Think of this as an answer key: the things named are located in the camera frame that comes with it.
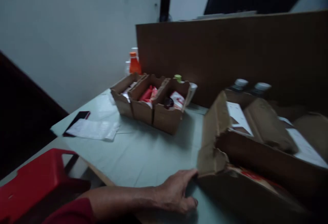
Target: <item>wooden board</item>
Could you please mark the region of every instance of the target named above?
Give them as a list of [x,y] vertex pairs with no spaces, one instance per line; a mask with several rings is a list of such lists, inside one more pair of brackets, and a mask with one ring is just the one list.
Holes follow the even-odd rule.
[[142,71],[196,83],[210,107],[237,78],[272,85],[268,99],[327,109],[328,11],[137,25]]

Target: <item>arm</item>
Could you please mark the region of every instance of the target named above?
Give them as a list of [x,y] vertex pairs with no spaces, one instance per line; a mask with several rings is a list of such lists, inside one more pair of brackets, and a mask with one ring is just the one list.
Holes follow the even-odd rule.
[[141,209],[163,209],[187,213],[197,207],[198,201],[185,197],[188,182],[196,169],[180,170],[156,187],[131,188],[104,186],[89,190],[79,198],[88,198],[95,218],[109,220]]

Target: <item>black phone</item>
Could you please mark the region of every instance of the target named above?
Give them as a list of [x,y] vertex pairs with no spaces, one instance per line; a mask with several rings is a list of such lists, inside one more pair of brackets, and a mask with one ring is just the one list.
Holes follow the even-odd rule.
[[67,127],[67,129],[65,130],[65,132],[63,133],[63,137],[75,137],[74,135],[70,135],[68,133],[66,133],[66,131],[73,126],[74,123],[76,123],[79,119],[88,119],[88,117],[90,116],[90,111],[80,111],[76,117],[74,118],[74,120],[71,122],[71,124]]

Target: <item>light green tablecloth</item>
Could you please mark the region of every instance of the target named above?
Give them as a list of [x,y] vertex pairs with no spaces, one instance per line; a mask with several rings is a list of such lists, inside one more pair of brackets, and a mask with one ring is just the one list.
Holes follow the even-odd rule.
[[[132,120],[108,103],[104,117],[106,90],[69,116],[55,124],[51,130],[59,137],[79,111],[90,111],[91,121],[119,121],[121,126],[113,142],[84,138],[63,137],[68,146],[94,165],[119,186],[144,187],[162,184],[179,169],[196,167],[201,146],[203,115],[207,109],[191,105],[185,110],[179,129],[174,136],[142,122]],[[224,212],[216,201],[210,199],[192,182],[187,189],[198,202],[197,212],[187,216],[157,212],[162,223],[233,223],[236,219]]]

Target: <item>white bottle cap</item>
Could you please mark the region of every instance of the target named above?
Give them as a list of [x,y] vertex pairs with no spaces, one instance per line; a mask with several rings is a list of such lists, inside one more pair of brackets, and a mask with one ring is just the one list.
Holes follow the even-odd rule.
[[254,87],[257,90],[265,91],[271,88],[270,84],[264,83],[264,82],[259,82],[255,85]]
[[237,79],[235,81],[235,85],[237,86],[246,86],[248,84],[248,81],[247,80],[244,80],[244,79]]

